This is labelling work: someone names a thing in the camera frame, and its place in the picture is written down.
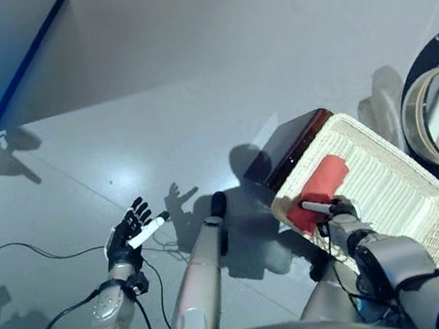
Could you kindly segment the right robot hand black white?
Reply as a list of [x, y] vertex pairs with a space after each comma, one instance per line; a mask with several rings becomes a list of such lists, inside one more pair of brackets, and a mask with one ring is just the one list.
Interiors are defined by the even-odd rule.
[[306, 211], [319, 214], [318, 224], [327, 223], [340, 214], [352, 215], [355, 219], [359, 219], [359, 214], [357, 214], [355, 206], [345, 197], [331, 200], [331, 202], [327, 204], [302, 201], [300, 207]]

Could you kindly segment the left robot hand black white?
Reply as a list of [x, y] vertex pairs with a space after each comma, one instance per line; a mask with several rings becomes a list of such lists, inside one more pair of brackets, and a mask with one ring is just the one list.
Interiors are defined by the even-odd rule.
[[143, 245], [169, 220], [165, 210], [152, 216], [148, 203], [140, 196], [126, 210], [123, 219], [110, 231], [104, 247], [108, 270], [116, 265], [130, 264], [134, 269], [142, 267]]

